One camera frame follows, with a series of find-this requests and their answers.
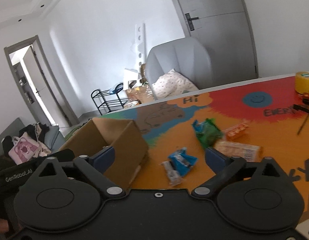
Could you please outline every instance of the clothing pile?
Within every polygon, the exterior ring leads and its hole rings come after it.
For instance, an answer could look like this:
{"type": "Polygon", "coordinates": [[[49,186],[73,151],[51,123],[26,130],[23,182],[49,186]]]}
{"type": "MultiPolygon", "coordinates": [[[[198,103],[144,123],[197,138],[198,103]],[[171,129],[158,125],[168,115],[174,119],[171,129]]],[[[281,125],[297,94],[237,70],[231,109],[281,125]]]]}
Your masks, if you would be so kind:
{"type": "Polygon", "coordinates": [[[2,140],[4,154],[0,156],[0,171],[25,163],[38,156],[47,156],[50,149],[44,144],[49,127],[36,123],[19,131],[19,137],[6,136],[2,140]]]}

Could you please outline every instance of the painted tabletop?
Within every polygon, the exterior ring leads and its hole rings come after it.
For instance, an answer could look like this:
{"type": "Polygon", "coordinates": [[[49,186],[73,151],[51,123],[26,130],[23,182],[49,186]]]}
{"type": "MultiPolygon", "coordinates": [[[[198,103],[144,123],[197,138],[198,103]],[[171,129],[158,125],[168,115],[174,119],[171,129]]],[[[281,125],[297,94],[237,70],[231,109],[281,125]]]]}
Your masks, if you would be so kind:
{"type": "Polygon", "coordinates": [[[294,91],[294,77],[260,81],[210,92],[202,90],[197,95],[184,94],[104,116],[134,119],[149,145],[150,160],[132,188],[168,189],[169,181],[160,164],[169,154],[187,147],[187,154],[197,157],[198,162],[177,188],[193,190],[215,174],[205,163],[205,151],[191,124],[196,119],[202,122],[214,118],[224,130],[245,119],[249,121],[248,134],[236,142],[263,146],[263,156],[272,156],[289,174],[305,202],[297,229],[309,239],[309,120],[297,135],[306,114],[293,109],[293,104],[302,104],[294,91]]]}

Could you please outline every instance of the metal rack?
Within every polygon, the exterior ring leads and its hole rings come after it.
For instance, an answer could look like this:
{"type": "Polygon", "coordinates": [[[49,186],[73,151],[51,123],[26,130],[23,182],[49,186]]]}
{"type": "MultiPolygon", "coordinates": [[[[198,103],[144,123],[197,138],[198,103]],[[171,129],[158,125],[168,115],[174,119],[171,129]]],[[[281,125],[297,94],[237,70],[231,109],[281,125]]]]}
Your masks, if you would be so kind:
{"type": "Polygon", "coordinates": [[[91,93],[91,98],[95,104],[95,106],[97,107],[99,113],[101,115],[103,115],[101,113],[101,109],[108,109],[107,113],[110,113],[112,111],[118,110],[118,109],[113,109],[114,107],[122,107],[124,106],[124,104],[126,103],[126,101],[128,100],[128,98],[120,98],[119,97],[119,93],[123,90],[123,88],[118,89],[118,87],[122,86],[123,87],[123,83],[120,83],[116,86],[115,91],[116,93],[114,94],[110,94],[109,90],[104,90],[101,91],[100,89],[96,89],[91,93]],[[116,95],[118,99],[112,99],[112,100],[106,100],[106,97],[108,96],[114,96],[116,95]],[[96,102],[96,98],[99,98],[100,100],[103,100],[103,102],[98,105],[96,102]]]}

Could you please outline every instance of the person's hand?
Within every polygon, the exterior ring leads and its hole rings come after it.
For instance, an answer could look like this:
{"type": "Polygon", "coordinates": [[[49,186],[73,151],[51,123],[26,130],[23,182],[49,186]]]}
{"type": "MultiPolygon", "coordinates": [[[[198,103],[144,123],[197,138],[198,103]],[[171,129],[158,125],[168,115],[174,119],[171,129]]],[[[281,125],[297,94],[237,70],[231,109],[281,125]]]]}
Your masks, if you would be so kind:
{"type": "Polygon", "coordinates": [[[0,234],[4,234],[9,231],[8,221],[0,218],[0,234]]]}

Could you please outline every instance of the koala print bag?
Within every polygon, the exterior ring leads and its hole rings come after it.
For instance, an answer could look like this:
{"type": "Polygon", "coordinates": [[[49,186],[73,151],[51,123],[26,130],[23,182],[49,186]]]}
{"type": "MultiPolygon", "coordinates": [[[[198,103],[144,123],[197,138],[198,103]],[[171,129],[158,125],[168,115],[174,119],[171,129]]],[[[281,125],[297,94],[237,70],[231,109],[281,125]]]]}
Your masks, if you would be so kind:
{"type": "Polygon", "coordinates": [[[14,147],[8,154],[17,165],[27,162],[34,155],[37,156],[40,151],[39,143],[33,140],[27,132],[25,132],[20,138],[14,136],[12,141],[14,147]]]}

